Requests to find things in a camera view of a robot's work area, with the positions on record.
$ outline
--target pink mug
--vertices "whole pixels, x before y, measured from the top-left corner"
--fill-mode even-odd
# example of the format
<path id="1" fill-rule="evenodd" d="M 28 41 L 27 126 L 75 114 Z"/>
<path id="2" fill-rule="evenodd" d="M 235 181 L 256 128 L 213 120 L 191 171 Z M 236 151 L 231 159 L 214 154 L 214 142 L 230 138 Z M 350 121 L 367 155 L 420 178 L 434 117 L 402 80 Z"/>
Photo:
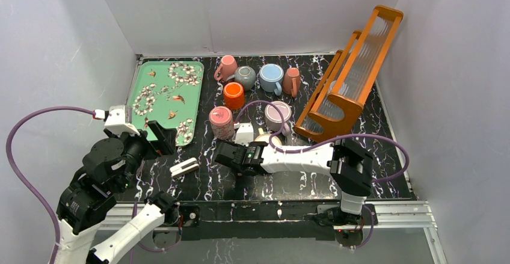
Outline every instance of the pink mug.
<path id="1" fill-rule="evenodd" d="M 236 69 L 238 69 L 236 59 L 231 55 L 226 55 L 221 58 L 220 66 L 214 73 L 214 79 L 226 82 L 227 79 L 236 72 Z"/>
<path id="2" fill-rule="evenodd" d="M 296 67 L 289 68 L 283 76 L 283 92 L 290 94 L 292 97 L 297 97 L 300 86 L 300 70 L 298 70 Z"/>

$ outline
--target green tray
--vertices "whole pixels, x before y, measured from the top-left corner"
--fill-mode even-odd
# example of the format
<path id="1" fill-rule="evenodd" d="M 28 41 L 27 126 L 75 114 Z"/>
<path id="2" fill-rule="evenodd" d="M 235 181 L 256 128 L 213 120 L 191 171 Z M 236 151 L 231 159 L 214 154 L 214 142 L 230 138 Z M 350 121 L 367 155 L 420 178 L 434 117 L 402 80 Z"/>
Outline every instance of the green tray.
<path id="1" fill-rule="evenodd" d="M 204 65 L 196 61 L 151 61 L 138 72 L 129 105 L 133 107 L 132 124 L 156 137 L 147 127 L 157 120 L 165 128 L 177 129 L 177 146 L 193 139 L 198 114 L 198 100 Z"/>

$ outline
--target white wall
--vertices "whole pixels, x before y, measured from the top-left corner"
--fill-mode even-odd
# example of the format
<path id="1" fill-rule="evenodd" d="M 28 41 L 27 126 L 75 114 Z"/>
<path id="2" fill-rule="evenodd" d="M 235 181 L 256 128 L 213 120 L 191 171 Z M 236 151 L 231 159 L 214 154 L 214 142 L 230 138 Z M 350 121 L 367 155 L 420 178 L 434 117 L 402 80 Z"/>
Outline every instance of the white wall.
<path id="1" fill-rule="evenodd" d="M 379 74 L 449 263 L 510 257 L 510 0 L 399 0 Z"/>
<path id="2" fill-rule="evenodd" d="M 397 0 L 106 0 L 137 54 L 291 54 L 343 49 Z"/>
<path id="3" fill-rule="evenodd" d="M 0 0 L 0 141 L 40 108 L 125 103 L 135 55 L 104 0 Z M 29 121 L 14 139 L 20 169 L 56 209 L 102 122 L 77 112 Z M 46 263 L 51 221 L 0 153 L 1 263 Z"/>

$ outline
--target black marble table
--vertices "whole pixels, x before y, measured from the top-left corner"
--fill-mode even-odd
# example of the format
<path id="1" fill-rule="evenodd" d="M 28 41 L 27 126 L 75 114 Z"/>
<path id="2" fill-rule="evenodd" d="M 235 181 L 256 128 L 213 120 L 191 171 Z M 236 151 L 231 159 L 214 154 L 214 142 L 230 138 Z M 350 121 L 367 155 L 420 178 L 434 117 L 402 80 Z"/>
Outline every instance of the black marble table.
<path id="1" fill-rule="evenodd" d="M 119 201 L 140 201 L 160 190 L 167 191 L 180 201 L 296 201 L 296 200 L 334 200 L 338 199 L 339 188 L 329 176 L 316 173 L 284 172 L 256 177 L 238 177 L 231 169 L 213 161 L 217 141 L 210 128 L 208 115 L 214 106 L 223 105 L 223 86 L 214 80 L 214 71 L 220 64 L 221 57 L 204 58 L 151 58 L 145 61 L 199 61 L 204 65 L 204 78 L 201 88 L 197 126 L 192 143 L 179 147 L 175 155 L 166 156 L 144 164 L 137 179 L 136 187 L 119 195 Z M 295 122 L 312 95 L 315 86 L 326 71 L 332 55 L 300 55 L 270 57 L 236 57 L 239 66 L 250 66 L 258 71 L 264 64 L 278 64 L 287 70 L 299 68 L 303 83 L 296 99 L 284 94 L 277 97 L 264 92 L 258 83 L 252 91 L 246 92 L 246 102 L 252 100 L 282 100 L 292 109 L 292 121 Z M 255 131 L 259 126 L 266 130 L 263 116 L 264 106 L 254 105 L 242 116 L 243 121 L 250 121 Z M 378 134 L 391 137 L 381 100 L 375 86 L 366 101 L 353 133 Z M 360 140 L 363 147 L 375 155 L 375 178 L 385 177 L 401 169 L 396 149 L 385 142 L 365 139 Z M 307 146 L 312 142 L 292 134 L 293 146 Z M 171 178 L 170 167 L 191 157 L 198 159 L 200 169 L 176 179 Z M 413 198 L 404 177 L 392 182 L 374 184 L 370 198 L 392 199 Z"/>

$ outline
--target blue mug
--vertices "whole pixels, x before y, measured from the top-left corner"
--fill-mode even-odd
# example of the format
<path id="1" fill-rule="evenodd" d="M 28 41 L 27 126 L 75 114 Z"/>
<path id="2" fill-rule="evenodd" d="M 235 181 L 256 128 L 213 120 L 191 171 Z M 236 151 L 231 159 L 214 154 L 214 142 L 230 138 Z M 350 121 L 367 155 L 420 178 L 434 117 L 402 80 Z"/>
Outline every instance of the blue mug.
<path id="1" fill-rule="evenodd" d="M 276 64 L 265 64 L 260 68 L 260 86 L 268 93 L 281 95 L 281 82 L 283 81 L 283 69 Z"/>

